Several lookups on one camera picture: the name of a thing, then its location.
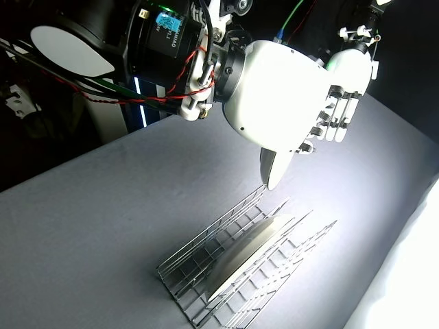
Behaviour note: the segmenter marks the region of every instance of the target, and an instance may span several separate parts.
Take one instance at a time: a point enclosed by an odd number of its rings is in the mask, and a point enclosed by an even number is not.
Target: plate
[[[227,249],[206,280],[205,295],[214,300],[270,249],[291,225],[292,216],[277,215],[254,224]]]

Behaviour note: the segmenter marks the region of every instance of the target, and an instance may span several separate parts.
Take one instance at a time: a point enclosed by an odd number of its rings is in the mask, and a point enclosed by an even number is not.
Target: robotic hand
[[[165,86],[164,97],[135,100],[166,101],[189,121],[222,102],[230,126],[262,147],[261,177],[273,189],[294,154],[314,151],[311,138],[343,140],[359,98],[377,76],[369,48],[381,40],[377,23],[390,0],[360,0],[353,28],[339,31],[343,50],[326,64],[282,40],[251,42],[245,31],[230,28],[232,14],[246,14],[252,0],[211,0],[209,7],[204,0],[200,6],[155,2],[140,0],[119,12],[117,0],[60,4],[32,28],[32,43],[76,76],[125,85],[136,76]]]

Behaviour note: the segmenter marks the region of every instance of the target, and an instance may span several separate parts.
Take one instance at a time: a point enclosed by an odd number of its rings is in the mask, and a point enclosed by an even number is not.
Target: light strip
[[[134,84],[136,85],[136,92],[141,95],[139,79],[137,77],[134,77]],[[143,105],[140,105],[139,107],[140,113],[142,114],[143,127],[146,127],[145,108]]]

